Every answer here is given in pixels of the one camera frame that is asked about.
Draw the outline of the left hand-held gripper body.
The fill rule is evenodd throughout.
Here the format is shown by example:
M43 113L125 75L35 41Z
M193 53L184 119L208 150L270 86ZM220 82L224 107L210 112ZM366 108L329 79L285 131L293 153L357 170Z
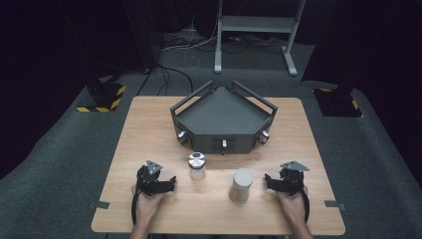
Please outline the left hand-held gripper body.
M148 196L163 193L165 183L158 180L162 166L148 160L136 174L136 188Z

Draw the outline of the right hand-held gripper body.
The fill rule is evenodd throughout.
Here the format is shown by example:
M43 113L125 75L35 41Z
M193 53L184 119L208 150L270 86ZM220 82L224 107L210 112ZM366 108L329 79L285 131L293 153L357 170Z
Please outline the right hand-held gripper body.
M310 170L307 166L293 160L282 163L281 168L282 191L285 194L294 195L304 189L304 172Z

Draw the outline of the tall jar with white lid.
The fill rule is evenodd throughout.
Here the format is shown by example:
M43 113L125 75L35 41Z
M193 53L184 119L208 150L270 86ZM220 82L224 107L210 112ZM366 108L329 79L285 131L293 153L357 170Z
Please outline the tall jar with white lid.
M239 168L233 175L229 197L238 203L244 203L249 198L250 187L254 181L253 172L248 168Z

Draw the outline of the glass shaker with metal lid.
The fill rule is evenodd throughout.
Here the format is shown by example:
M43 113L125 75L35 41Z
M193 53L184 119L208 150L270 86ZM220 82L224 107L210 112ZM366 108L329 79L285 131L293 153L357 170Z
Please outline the glass shaker with metal lid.
M206 176L206 158L201 152L193 152L189 155L188 165L190 167L190 177L192 180L200 181Z

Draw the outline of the dark grey corner rack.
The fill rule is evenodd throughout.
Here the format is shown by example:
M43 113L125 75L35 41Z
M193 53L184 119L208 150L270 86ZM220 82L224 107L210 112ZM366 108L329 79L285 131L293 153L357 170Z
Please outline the dark grey corner rack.
M176 137L205 154L249 153L270 138L278 108L234 81L208 82L170 108Z

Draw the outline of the person's right hand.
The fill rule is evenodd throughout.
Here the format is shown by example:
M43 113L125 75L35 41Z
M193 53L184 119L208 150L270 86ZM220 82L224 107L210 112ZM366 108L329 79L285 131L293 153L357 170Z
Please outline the person's right hand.
M304 197L298 192L294 195L288 195L284 192L278 192L277 196L282 205L282 210L290 226L293 229L299 229L307 225L305 216Z

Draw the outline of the person's left hand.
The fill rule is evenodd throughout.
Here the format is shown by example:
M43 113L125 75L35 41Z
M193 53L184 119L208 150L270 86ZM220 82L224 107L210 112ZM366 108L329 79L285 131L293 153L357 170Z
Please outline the person's left hand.
M164 197L163 194L147 196L134 185L131 188L132 194L137 196L135 201L135 224L136 229L148 230L149 224L153 219L158 206Z

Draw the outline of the black yellow-striped stand base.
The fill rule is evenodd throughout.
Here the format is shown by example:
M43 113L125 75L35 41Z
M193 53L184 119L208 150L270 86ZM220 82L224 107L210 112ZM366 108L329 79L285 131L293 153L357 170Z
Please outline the black yellow-striped stand base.
M119 105L125 86L118 83L118 75L90 81L76 102L79 113L108 113Z
M360 118L362 112L351 89L313 89L316 102L325 117Z

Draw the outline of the grey metal stand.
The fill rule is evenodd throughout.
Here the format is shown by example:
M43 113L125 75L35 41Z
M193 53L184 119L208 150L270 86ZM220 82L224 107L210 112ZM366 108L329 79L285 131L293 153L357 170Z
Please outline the grey metal stand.
M307 0L299 0L299 6L294 17L256 17L224 15L223 0L218 0L214 72L216 74L222 72L223 32L281 33L289 35L287 45L282 47L282 55L289 70L289 74L292 77L296 76L298 71L293 61L291 50L301 23L306 1Z

